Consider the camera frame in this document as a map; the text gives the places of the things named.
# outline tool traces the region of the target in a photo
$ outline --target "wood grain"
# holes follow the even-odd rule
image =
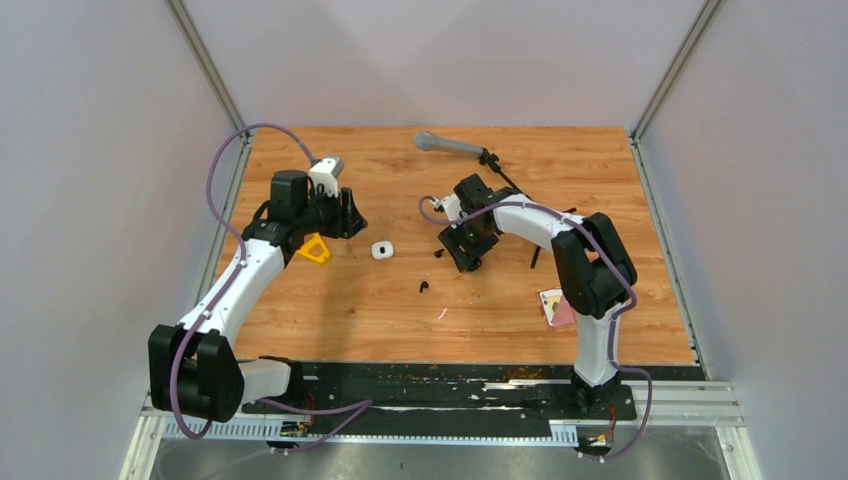
[[[562,363],[576,358],[576,327],[547,328],[537,292],[558,286],[553,257],[543,251],[530,269],[533,245],[503,236],[483,267],[459,274],[435,258],[442,227],[421,218],[419,197],[451,193],[478,173],[504,186],[473,159],[421,152],[419,128],[297,128],[316,156],[337,154],[340,183],[369,222],[352,240],[327,240],[326,265],[296,256],[272,282],[236,343],[241,357],[300,360]],[[625,315],[624,363],[693,361],[668,272],[624,130],[616,128],[433,128],[436,134],[488,147],[535,200],[589,215],[609,215],[639,280],[639,307]],[[285,135],[263,130],[251,155],[233,223],[241,230],[268,198],[277,170],[308,164]],[[371,258],[371,244],[390,240],[395,256]],[[235,251],[228,239],[223,269]],[[423,280],[430,284],[419,293]],[[443,309],[444,317],[438,319]]]

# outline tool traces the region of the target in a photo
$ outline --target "gray microphone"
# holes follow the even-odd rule
[[[483,147],[471,145],[469,143],[457,142],[449,138],[442,138],[438,135],[433,135],[430,132],[418,132],[415,134],[415,146],[428,152],[430,150],[439,150],[448,153],[459,153],[461,155],[474,155],[479,158],[483,155]]]

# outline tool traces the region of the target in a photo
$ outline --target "wooden tabletop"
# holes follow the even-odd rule
[[[422,152],[421,128],[295,128],[316,156],[339,155],[339,183],[353,189],[368,228],[352,240],[327,239],[332,259],[318,265],[295,256],[249,316],[236,354],[298,360],[467,363],[563,363],[577,355],[576,326],[547,327],[538,292],[559,286],[553,256],[504,235],[483,266],[460,274],[449,255],[436,258],[443,227],[428,223],[418,199],[452,193],[479,174],[493,189],[504,182],[473,158]],[[534,200],[578,214],[610,216],[638,271],[639,306],[621,322],[624,363],[691,364],[684,331],[627,136],[619,128],[432,128],[486,146]],[[268,199],[277,170],[308,170],[288,137],[262,130],[253,148],[233,223],[241,230]],[[371,258],[389,240],[395,255]],[[235,251],[228,239],[222,265]],[[419,293],[422,281],[430,285]]]

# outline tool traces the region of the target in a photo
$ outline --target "gray wall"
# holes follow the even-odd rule
[[[0,478],[116,478],[229,128],[162,1],[0,2],[0,85]]]
[[[703,0],[187,0],[247,121],[634,126]]]
[[[767,479],[845,478],[848,3],[725,2],[644,141]]]

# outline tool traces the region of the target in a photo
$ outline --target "robotic arm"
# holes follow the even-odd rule
[[[154,407],[171,410],[171,366],[177,346],[198,316],[205,316],[206,321],[189,340],[178,374],[178,399],[185,414],[226,422],[239,406],[260,398],[288,393],[286,396],[299,400],[296,392],[303,380],[299,363],[275,357],[237,361],[231,344],[259,296],[283,272],[306,235],[349,239],[367,226],[352,191],[338,186],[343,168],[340,158],[327,157],[308,174],[295,170],[274,174],[270,200],[256,211],[242,233],[246,257],[236,252],[220,280],[194,309],[175,326],[159,325],[150,335]],[[239,265],[242,271],[231,281]],[[207,309],[218,295],[214,307]]]
[[[479,156],[481,163],[493,163],[494,155],[481,147],[429,133],[416,136],[415,143],[423,150],[468,153]],[[502,202],[508,205],[490,208]],[[607,348],[611,324],[618,328],[617,322],[611,322],[612,314],[621,308],[628,295],[601,259],[590,261],[587,251],[592,247],[588,240],[571,225],[546,213],[546,207],[533,202],[514,186],[493,191],[476,174],[462,180],[453,194],[435,201],[434,206],[451,221],[473,217],[447,226],[439,233],[439,240],[460,272],[480,268],[483,255],[505,233],[518,235],[553,253],[563,295],[577,312],[578,353],[572,382],[580,392],[578,401],[587,411],[606,405],[620,384]],[[474,215],[487,208],[490,209],[486,213]],[[636,283],[636,269],[608,216],[563,215],[585,227],[624,279],[630,285]],[[614,357],[618,348],[617,331],[613,338]]]

